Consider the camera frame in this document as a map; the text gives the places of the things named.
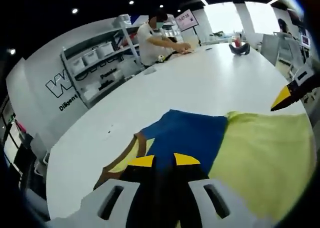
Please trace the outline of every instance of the yellow cloth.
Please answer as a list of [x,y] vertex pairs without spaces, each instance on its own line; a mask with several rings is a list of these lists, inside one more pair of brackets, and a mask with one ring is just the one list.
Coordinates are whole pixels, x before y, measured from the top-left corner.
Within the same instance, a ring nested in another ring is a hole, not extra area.
[[259,218],[281,220],[302,195],[315,168],[305,114],[227,114],[228,126],[209,177],[242,197]]
[[[149,149],[150,149],[152,143],[154,142],[154,140],[155,139],[152,138],[152,139],[149,139],[149,140],[146,141],[145,155],[149,151]],[[128,163],[137,157],[138,150],[139,150],[139,142],[138,142],[138,139],[137,139],[135,144],[134,144],[134,146],[133,146],[133,148],[129,152],[129,154],[121,162],[119,162],[115,167],[113,167],[110,170],[110,172],[116,173],[116,172],[124,171],[126,169],[126,167],[128,166]]]

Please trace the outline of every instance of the ceiling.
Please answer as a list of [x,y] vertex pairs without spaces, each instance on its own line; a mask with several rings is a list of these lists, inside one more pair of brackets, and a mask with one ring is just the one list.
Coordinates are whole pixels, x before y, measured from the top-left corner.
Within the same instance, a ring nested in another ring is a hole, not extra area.
[[[116,17],[119,14],[148,14],[160,4],[168,13],[177,14],[177,9],[197,9],[201,2],[181,6],[191,0],[5,0],[3,6],[2,34],[0,58],[6,60],[4,77],[10,69],[23,57],[27,59],[41,46],[53,38],[83,24]],[[208,3],[233,0],[208,0]],[[78,8],[76,15],[72,8]],[[7,48],[15,48],[16,55],[8,56]]]

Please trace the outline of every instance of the wall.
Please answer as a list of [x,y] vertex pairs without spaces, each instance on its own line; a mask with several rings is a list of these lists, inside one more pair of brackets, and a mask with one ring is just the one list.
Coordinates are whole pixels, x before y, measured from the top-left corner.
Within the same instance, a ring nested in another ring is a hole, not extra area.
[[[212,34],[212,30],[207,18],[207,15],[203,9],[198,9],[192,11],[193,15],[195,16],[196,20],[198,21],[198,26],[195,26],[195,30],[198,34],[198,37],[201,42],[209,41],[209,35]],[[183,39],[188,40],[190,37],[195,36],[195,32],[193,28],[189,28],[182,33]]]
[[63,47],[108,30],[113,20],[109,18],[68,31],[41,47],[27,60],[22,59],[12,69],[6,78],[8,94],[18,120],[32,136],[61,116],[69,118],[73,124],[88,110],[79,98],[60,110],[60,106],[76,94],[64,71],[60,53]]
[[[236,9],[238,11],[239,17],[242,21],[242,25],[246,34],[247,41],[250,43],[250,45],[254,48],[256,48],[257,43],[262,42],[263,34],[261,33],[255,33],[254,26],[249,14],[249,11],[246,7],[245,3],[235,3]],[[275,12],[275,16],[277,19],[282,18],[287,24],[289,31],[292,33],[294,37],[300,37],[299,36],[299,29],[297,26],[293,25],[289,16],[289,13],[285,10],[273,8]],[[194,16],[196,17],[199,26],[196,26],[195,29],[197,31],[197,34],[200,38],[200,40],[203,41],[209,41],[210,37],[209,34],[212,34],[212,30],[207,18],[207,15],[204,11],[204,9],[199,9],[192,11]],[[193,29],[188,29],[184,32],[182,32],[182,35],[184,39],[194,36],[195,32]]]
[[25,60],[22,58],[6,78],[8,95],[13,110],[32,136],[45,120],[41,108],[37,105],[36,97],[30,87],[25,73]]

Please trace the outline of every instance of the blue cloth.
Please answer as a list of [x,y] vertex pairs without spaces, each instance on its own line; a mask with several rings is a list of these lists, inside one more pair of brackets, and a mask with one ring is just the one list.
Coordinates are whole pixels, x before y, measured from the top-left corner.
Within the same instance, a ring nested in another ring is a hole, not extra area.
[[170,110],[161,119],[141,130],[147,140],[154,138],[148,155],[156,156],[156,168],[173,164],[173,153],[192,156],[208,174],[227,126],[226,117],[212,117]]

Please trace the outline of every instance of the screen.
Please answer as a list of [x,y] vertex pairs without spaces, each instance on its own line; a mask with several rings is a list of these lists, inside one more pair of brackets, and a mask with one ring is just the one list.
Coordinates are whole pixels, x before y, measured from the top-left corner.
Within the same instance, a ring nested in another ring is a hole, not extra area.
[[297,12],[294,11],[293,9],[290,9],[290,8],[288,8],[287,10],[290,15],[292,24],[299,26],[299,27],[303,27],[304,24],[303,24],[302,20],[299,18],[299,15],[297,14]]
[[306,48],[310,48],[310,40],[307,36],[301,35],[301,45]]
[[198,21],[196,20],[190,9],[180,14],[175,18],[175,20],[181,31],[198,25]]

